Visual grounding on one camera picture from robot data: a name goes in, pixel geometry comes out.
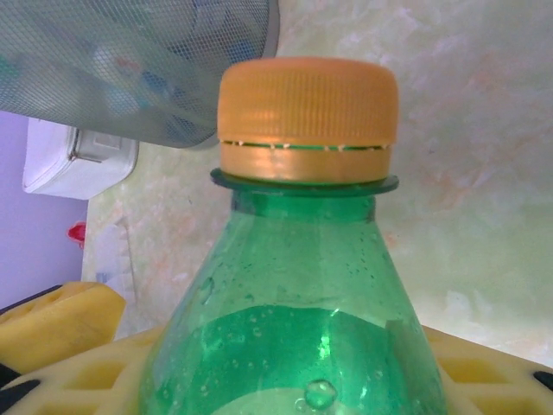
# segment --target mesh basket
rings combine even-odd
[[[202,144],[222,73],[276,52],[277,13],[277,0],[2,0],[0,110]]]

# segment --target purple wall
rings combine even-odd
[[[80,279],[82,251],[66,236],[86,202],[22,190],[28,119],[0,112],[0,309]]]

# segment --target red object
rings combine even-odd
[[[81,248],[85,247],[86,222],[77,222],[67,231],[67,236],[79,244]]]

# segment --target white container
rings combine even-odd
[[[23,190],[88,200],[128,176],[137,154],[137,141],[30,118]]]

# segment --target bottle cap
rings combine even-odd
[[[275,58],[229,68],[219,94],[221,169],[273,182],[373,182],[388,176],[397,83],[386,68]]]

